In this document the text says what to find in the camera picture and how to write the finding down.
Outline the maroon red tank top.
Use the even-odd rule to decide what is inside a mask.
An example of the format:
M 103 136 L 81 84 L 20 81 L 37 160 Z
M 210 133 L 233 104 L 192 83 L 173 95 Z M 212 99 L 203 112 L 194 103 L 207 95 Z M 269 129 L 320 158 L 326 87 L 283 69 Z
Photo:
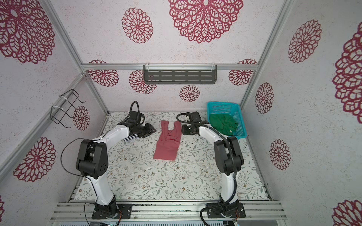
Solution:
M 174 161 L 182 138 L 182 125 L 175 121 L 173 129 L 168 129 L 169 121 L 161 121 L 161 135 L 156 143 L 154 159 Z

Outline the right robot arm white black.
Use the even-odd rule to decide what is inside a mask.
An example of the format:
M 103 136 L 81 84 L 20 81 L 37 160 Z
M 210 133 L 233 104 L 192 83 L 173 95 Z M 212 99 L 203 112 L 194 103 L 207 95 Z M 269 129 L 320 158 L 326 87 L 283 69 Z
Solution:
M 183 135 L 199 135 L 214 146 L 215 162 L 222 174 L 221 200 L 233 203 L 237 200 L 237 174 L 244 164 L 238 139 L 225 137 L 209 124 L 184 124 Z

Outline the grey metal wall shelf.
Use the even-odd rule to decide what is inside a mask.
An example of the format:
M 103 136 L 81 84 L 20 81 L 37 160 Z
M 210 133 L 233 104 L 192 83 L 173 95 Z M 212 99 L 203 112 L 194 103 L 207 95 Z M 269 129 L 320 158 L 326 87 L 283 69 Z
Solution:
M 147 85 L 209 85 L 217 81 L 217 66 L 143 66 Z

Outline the floral table mat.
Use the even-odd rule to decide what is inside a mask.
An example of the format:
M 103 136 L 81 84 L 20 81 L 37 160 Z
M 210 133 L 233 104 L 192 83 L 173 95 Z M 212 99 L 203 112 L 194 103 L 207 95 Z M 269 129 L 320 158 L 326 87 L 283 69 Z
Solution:
M 197 135 L 182 136 L 174 161 L 156 160 L 161 121 L 169 121 L 172 130 L 179 113 L 142 112 L 156 133 L 122 140 L 108 151 L 106 178 L 117 200 L 218 200 L 222 174 L 216 166 L 214 146 Z M 247 141 L 239 139 L 239 145 L 244 164 L 237 174 L 237 199 L 268 200 Z

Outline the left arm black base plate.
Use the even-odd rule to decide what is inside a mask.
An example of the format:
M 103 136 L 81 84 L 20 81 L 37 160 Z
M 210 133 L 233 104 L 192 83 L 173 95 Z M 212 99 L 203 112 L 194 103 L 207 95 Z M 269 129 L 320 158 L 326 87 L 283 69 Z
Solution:
M 95 208 L 91 219 L 130 219 L 133 205 L 130 203 L 121 203 L 110 206 L 98 205 Z

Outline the blue white striped tank top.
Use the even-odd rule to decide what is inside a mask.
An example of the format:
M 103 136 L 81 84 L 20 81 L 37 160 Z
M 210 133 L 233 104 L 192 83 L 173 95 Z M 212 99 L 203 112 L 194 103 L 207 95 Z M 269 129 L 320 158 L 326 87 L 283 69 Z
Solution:
M 130 140 L 133 140 L 133 139 L 137 139 L 139 136 L 136 135 L 136 134 L 133 134 L 133 135 L 130 135 L 126 138 L 123 139 L 124 142 L 127 142 L 127 141 L 130 141 Z

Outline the teal plastic basket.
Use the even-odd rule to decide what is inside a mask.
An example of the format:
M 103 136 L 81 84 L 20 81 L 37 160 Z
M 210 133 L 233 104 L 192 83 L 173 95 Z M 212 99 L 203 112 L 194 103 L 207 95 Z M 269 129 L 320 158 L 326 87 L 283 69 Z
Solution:
M 207 120 L 218 132 L 225 136 L 235 136 L 237 139 L 247 137 L 245 123 L 238 104 L 208 102 Z

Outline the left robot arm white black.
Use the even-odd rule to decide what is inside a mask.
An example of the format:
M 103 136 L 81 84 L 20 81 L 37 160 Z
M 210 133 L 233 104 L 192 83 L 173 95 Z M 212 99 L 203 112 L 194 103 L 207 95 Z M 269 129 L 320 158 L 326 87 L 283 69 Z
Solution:
M 123 123 L 103 136 L 81 141 L 76 169 L 90 181 L 97 205 L 109 206 L 115 199 L 106 177 L 108 150 L 131 135 L 146 138 L 155 132 L 156 129 L 149 123 L 145 125 Z

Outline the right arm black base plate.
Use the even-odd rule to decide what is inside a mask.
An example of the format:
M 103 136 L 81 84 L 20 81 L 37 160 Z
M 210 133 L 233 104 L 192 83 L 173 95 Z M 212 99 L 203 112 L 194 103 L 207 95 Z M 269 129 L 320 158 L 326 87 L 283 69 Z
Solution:
M 208 203 L 206 207 L 208 218 L 245 218 L 246 212 L 243 204 L 236 200 L 235 202 L 228 203 L 222 207 L 214 207 L 216 203 Z

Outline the aluminium front rail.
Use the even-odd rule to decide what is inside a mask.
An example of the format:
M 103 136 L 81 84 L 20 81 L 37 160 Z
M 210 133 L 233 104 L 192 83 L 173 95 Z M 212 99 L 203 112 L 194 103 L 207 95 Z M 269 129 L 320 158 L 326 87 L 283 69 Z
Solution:
M 122 221 L 198 221 L 212 220 L 287 220 L 287 215 L 279 201 L 241 201 L 240 208 L 231 213 L 200 211 L 212 201 L 146 201 L 118 202 Z M 50 222 L 93 222 L 93 203 L 60 202 L 57 204 Z

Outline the green tank top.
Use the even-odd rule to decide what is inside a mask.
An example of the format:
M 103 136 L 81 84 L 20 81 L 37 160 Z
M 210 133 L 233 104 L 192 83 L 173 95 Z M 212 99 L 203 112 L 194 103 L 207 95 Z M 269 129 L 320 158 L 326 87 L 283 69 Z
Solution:
M 232 136 L 236 134 L 238 123 L 228 114 L 211 114 L 209 121 L 212 127 L 221 134 Z

